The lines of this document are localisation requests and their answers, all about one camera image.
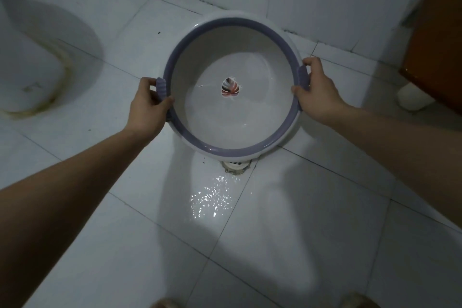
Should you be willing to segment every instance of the person's right arm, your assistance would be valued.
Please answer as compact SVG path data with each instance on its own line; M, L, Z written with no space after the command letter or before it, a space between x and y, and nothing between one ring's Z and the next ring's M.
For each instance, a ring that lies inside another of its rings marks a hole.
M292 87L303 111L329 126L386 167L436 210L462 227L462 132L410 124L351 107L318 58L310 91Z

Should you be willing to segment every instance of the hand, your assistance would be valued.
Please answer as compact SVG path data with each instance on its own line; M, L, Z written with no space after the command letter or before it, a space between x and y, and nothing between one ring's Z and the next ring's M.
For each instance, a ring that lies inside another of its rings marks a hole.
M158 136L164 127L167 111L175 101L172 96L169 96L161 102L157 93L150 89L151 85L156 85L154 78L141 78L124 128L125 131L135 133L146 144Z
M303 111L309 117L329 125L336 114L349 105L340 97L332 79L324 74L319 58L305 58L303 64L311 66L309 91L294 85L291 88L292 93L297 96Z

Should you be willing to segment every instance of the person's left hand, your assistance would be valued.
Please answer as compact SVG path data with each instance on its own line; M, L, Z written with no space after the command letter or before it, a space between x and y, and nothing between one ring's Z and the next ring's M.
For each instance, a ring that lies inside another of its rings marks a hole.
M172 96L169 96L161 102L157 93L150 89L151 85L156 85L154 78L141 78L124 128L125 131L135 133L146 144L158 136L165 125L167 111L175 101Z

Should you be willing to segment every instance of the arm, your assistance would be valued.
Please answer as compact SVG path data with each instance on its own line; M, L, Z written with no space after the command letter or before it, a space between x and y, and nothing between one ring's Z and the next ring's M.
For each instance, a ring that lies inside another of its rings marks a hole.
M84 227L120 175L162 130L173 99L159 104L143 78L119 133L0 191L0 306L21 307Z
M386 167L429 204L462 227L462 133L409 124L347 105L318 58L310 91L292 87L311 118L325 124Z

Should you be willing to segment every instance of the purple basin rim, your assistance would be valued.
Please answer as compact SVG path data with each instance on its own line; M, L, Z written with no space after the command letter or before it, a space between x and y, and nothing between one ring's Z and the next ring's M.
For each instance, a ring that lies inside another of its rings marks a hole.
M173 74L173 70L175 68L176 62L180 58L182 52L186 49L186 47L191 44L197 37L200 35L211 31L218 27L224 26L242 26L251 28L256 30L271 39L283 52L286 56L287 62L289 63L292 69L293 75L293 82L294 85L302 85L306 89L308 89L309 85L309 78L308 72L305 66L300 66L297 60L297 56L293 53L292 48L287 44L287 42L274 30L269 28L266 25L263 25L257 21L246 19L242 17L228 17L228 18L221 18L221 19L214 19L212 21L206 22L203 25L197 26L191 32L189 32L175 47L173 52L170 54L170 57L167 61L164 70L164 77L158 79L158 87L157 91L161 99L164 99L166 96L170 95L170 85L171 85L171 78ZM257 154L262 150L266 149L267 147L274 145L291 127L294 120L297 118L298 112L301 110L300 105L296 97L293 98L291 108L289 113L284 120L284 122L280 125L280 127L273 133L271 136L259 142L255 145L246 147L246 148L236 148L236 149L226 149L226 148L218 148L216 146L209 145L195 136L186 129L186 127L182 124L178 115L175 112L175 109L172 107L169 110L170 114L170 123L173 124L175 129L180 133L188 142L190 142L195 147L213 154L215 156L223 157L223 158L239 158L239 157L246 157L251 156L253 154Z

